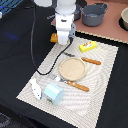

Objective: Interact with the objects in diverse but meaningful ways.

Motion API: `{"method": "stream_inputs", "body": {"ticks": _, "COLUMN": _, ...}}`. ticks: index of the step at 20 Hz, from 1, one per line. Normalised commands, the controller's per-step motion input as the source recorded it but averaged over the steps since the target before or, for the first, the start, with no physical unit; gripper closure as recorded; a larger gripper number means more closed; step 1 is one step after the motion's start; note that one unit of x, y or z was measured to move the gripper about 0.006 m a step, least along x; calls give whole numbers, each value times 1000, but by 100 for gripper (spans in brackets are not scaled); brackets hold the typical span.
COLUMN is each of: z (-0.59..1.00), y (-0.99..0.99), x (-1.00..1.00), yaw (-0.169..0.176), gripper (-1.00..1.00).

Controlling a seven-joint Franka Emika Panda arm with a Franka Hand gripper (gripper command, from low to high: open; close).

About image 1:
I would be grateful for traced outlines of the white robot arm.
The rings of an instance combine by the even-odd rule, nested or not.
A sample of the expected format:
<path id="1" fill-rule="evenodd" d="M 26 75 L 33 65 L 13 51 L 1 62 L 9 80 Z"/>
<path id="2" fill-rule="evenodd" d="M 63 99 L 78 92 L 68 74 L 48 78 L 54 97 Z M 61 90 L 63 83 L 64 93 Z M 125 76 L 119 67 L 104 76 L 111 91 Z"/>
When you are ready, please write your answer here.
<path id="1" fill-rule="evenodd" d="M 71 26 L 74 21 L 76 0 L 33 0 L 40 7 L 55 9 L 58 43 L 66 45 L 69 40 Z"/>

